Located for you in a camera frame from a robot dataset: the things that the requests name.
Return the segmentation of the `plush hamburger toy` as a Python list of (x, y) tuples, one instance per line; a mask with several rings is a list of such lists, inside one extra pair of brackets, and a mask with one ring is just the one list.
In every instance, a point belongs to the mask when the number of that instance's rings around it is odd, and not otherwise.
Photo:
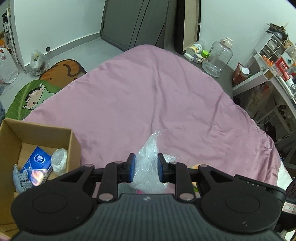
[[(200, 166), (199, 164), (196, 164), (194, 166), (191, 166), (190, 169), (198, 170), (199, 166)], [(190, 177), (191, 177), (192, 185), (194, 187), (195, 192), (199, 193), (198, 185), (197, 185), (197, 182), (196, 182), (196, 180), (197, 180), (197, 172), (190, 171)]]

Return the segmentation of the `white crumpled plastic wrap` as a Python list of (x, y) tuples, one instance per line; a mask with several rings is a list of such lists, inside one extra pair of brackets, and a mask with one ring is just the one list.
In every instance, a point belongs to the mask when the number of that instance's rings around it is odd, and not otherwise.
[(66, 173), (68, 152), (66, 149), (57, 149), (51, 158), (51, 164), (53, 171), (57, 176), (61, 176)]

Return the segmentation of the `grey wardrobe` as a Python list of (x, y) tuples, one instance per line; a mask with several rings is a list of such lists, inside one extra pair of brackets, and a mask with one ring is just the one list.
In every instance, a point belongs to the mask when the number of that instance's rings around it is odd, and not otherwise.
[(172, 50), (176, 1), (106, 1), (100, 38), (127, 51), (139, 45)]

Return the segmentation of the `pink bed sheet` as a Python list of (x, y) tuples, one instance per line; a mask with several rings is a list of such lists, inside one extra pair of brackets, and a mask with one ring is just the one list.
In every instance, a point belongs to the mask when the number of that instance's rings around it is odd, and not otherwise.
[(276, 185), (274, 142), (220, 84), (169, 51), (141, 45), (68, 84), (26, 122), (73, 130), (81, 163), (125, 161), (155, 131), (158, 147), (188, 167), (207, 164), (229, 175)]

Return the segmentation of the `clear large water jug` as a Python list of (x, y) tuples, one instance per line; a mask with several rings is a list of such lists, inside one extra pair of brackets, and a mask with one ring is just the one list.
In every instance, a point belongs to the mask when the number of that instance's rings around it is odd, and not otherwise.
[(215, 41), (202, 62), (203, 70), (212, 77), (219, 77), (233, 56), (232, 46), (233, 40), (229, 37)]

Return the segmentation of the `orange cartoon floor mat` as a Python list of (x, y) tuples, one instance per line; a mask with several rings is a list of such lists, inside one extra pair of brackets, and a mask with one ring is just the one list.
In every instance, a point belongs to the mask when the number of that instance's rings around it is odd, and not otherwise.
[(87, 71), (79, 62), (66, 59), (54, 64), (39, 77), (39, 80), (47, 81), (52, 86), (63, 88), (86, 73)]

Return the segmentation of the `clear plastic bag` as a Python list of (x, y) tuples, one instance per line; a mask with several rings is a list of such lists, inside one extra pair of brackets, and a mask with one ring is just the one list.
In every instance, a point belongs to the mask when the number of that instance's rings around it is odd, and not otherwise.
[(158, 140), (166, 130), (156, 130), (136, 153), (135, 171), (132, 189), (141, 190), (145, 194), (165, 194), (172, 192), (172, 185), (161, 183), (158, 175)]

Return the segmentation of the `red snack bag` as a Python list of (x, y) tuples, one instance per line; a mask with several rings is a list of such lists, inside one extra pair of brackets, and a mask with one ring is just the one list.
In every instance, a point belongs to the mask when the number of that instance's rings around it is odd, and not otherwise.
[(232, 83), (233, 86), (236, 86), (246, 80), (250, 75), (250, 71), (248, 68), (244, 67), (241, 63), (237, 64), (236, 69), (233, 72)]

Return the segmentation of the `white plastic shopping bag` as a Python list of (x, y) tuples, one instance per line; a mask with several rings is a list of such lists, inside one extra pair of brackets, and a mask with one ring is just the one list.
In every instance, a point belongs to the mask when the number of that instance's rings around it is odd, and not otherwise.
[(18, 77), (19, 71), (16, 64), (6, 48), (1, 48), (0, 58), (0, 82), (10, 84)]

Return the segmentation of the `grey pink plush toy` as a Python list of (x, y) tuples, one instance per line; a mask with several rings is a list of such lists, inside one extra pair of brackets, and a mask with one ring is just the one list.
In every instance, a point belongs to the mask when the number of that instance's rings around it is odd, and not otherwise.
[(141, 191), (141, 190), (136, 190), (136, 194), (144, 194), (144, 192), (143, 191)]

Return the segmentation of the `blue tissue pack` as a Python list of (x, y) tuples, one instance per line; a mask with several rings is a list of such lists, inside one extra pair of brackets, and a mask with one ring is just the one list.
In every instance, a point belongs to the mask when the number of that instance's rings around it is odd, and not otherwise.
[(27, 170), (28, 178), (34, 186), (44, 183), (52, 171), (52, 156), (36, 147), (20, 172)]

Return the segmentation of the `grey plastic trash bag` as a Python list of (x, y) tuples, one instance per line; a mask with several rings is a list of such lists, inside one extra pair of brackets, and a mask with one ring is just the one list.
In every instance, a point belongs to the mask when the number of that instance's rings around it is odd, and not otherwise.
[(38, 50), (31, 53), (29, 72), (32, 76), (40, 76), (48, 69), (48, 60), (46, 56)]

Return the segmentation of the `grey knitted cloth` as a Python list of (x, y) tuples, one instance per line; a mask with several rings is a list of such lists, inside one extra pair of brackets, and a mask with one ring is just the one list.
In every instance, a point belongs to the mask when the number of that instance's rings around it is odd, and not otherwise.
[(16, 188), (16, 193), (18, 194), (21, 194), (33, 187), (32, 182), (28, 178), (27, 170), (20, 172), (17, 165), (14, 165), (13, 181)]

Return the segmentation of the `white side shelf unit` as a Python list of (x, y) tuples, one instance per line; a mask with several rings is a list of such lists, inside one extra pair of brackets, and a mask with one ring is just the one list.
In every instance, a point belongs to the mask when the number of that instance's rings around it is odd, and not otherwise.
[(269, 23), (243, 66), (250, 74), (233, 81), (233, 96), (256, 124), (271, 136), (284, 163), (294, 167), (295, 90), (274, 63), (284, 58), (289, 42), (284, 26)]

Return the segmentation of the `green leaf cartoon mat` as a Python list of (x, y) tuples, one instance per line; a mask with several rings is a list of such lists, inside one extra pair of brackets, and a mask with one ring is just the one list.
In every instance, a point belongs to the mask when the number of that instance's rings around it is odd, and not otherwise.
[(48, 81), (32, 80), (17, 93), (6, 111), (6, 117), (21, 121), (60, 90), (60, 87), (53, 86)]

